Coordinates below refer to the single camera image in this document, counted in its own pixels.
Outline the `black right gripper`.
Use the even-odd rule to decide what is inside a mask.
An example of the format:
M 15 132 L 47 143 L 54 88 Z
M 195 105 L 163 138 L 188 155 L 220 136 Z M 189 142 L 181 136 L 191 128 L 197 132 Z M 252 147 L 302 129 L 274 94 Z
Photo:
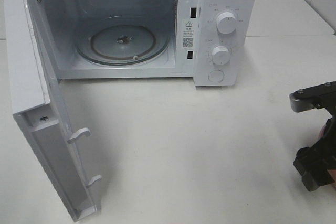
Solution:
M 331 117 L 325 123 L 324 137 L 312 147 L 299 149 L 293 162 L 308 191 L 335 184 L 335 99 L 313 98 L 312 104 L 316 109 L 326 109 Z

